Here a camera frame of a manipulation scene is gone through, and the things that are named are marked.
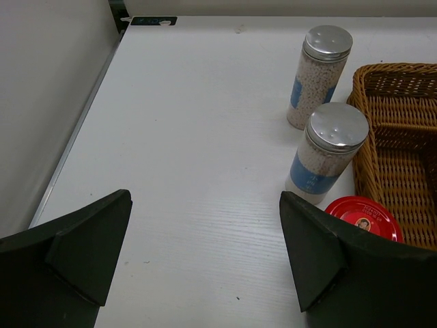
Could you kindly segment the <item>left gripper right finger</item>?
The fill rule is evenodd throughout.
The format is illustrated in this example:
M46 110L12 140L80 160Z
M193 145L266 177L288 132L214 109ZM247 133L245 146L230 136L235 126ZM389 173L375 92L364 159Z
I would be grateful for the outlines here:
M289 191L279 210L308 326L436 326L435 251L366 232Z

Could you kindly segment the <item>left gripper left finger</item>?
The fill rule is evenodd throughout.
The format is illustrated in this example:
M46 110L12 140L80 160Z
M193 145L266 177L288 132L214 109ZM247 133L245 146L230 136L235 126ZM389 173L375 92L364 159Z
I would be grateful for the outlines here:
M1 239L2 327L93 327L107 301L132 210L120 189Z

